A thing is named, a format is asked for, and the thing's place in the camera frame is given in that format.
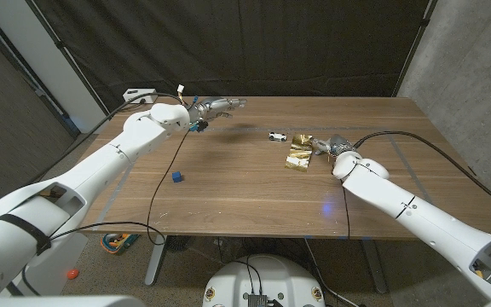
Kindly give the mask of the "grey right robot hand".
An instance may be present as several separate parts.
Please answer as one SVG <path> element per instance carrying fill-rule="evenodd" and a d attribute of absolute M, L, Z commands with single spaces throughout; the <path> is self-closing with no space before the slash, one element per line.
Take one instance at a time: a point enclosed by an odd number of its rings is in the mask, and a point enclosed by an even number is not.
<path fill-rule="evenodd" d="M 328 154 L 332 157 L 338 157 L 345 152 L 355 151 L 353 144 L 340 135 L 333 135 L 328 140 L 312 137 L 310 141 L 316 155 Z"/>

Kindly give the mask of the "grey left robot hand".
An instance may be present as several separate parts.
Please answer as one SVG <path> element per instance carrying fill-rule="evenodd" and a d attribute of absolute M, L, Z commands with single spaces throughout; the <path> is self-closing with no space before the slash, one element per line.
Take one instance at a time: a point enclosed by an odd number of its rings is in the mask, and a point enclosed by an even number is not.
<path fill-rule="evenodd" d="M 211 96 L 193 104 L 189 109 L 190 126 L 198 126 L 198 130 L 203 130 L 208 122 L 224 117 L 231 118 L 231 111 L 238 107 L 244 107 L 247 100 L 244 98 L 223 98 Z"/>

